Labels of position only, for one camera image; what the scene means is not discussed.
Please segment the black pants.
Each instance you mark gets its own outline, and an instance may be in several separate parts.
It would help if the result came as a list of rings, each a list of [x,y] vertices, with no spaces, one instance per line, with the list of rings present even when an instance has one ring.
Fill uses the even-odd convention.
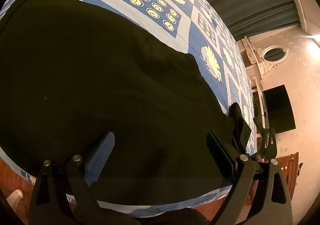
[[[191,29],[186,53],[110,10],[16,0],[1,19],[1,148],[39,176],[115,144],[90,189],[123,205],[185,201],[231,185],[207,139],[230,143],[226,63]]]

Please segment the brown wooden door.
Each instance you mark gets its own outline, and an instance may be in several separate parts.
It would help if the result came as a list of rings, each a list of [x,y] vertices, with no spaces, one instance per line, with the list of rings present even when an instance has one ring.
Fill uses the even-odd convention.
[[[290,197],[293,198],[298,176],[299,152],[276,158],[287,182]]]

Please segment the black television screen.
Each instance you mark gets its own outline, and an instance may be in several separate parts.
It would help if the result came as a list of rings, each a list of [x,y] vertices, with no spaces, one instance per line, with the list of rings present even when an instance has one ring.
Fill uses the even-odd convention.
[[[283,133],[296,128],[295,118],[285,85],[263,91],[266,102],[268,123],[275,133]]]

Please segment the white dressing table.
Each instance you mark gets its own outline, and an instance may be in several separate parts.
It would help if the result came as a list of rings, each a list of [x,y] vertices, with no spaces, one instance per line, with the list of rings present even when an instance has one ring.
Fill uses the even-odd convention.
[[[263,86],[261,84],[263,75],[266,74],[263,60],[259,55],[257,48],[251,42],[249,37],[243,37],[240,41],[237,42],[237,44],[240,49],[242,60],[245,64],[245,70],[248,75],[252,93],[257,92],[258,94],[261,125],[263,128],[268,129],[270,125],[268,121],[265,97],[263,95]]]

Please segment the oval white framed mirror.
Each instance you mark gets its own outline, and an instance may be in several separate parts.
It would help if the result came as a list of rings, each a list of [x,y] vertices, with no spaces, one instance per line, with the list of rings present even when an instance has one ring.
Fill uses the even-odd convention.
[[[265,48],[261,53],[261,59],[264,64],[265,72],[269,72],[272,68],[283,62],[287,58],[288,53],[289,49],[287,47],[278,45]]]

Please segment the blue patterned bed sheet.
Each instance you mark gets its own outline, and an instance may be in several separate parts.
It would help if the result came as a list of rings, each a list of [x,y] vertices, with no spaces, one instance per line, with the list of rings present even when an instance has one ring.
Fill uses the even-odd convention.
[[[4,15],[15,0],[5,0]],[[224,112],[237,102],[253,127],[248,75],[231,32],[207,0],[80,0],[108,9],[146,29],[162,42],[195,56],[200,72]]]

